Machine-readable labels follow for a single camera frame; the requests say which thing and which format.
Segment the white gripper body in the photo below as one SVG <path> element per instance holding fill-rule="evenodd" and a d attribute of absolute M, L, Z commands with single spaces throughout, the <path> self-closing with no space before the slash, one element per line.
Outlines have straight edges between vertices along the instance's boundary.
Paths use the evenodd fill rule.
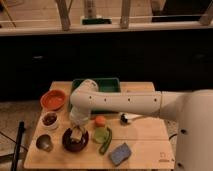
<path fill-rule="evenodd" d="M 91 111 L 87 109 L 72 108 L 69 119 L 76 126 L 85 126 L 91 117 Z"/>

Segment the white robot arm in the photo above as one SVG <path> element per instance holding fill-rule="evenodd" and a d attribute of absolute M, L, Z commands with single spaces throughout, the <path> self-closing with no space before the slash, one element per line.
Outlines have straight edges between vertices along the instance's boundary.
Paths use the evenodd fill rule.
<path fill-rule="evenodd" d="M 70 102 L 75 116 L 101 109 L 176 121 L 174 171 L 213 171 L 213 89 L 108 93 L 86 79 L 71 93 Z"/>

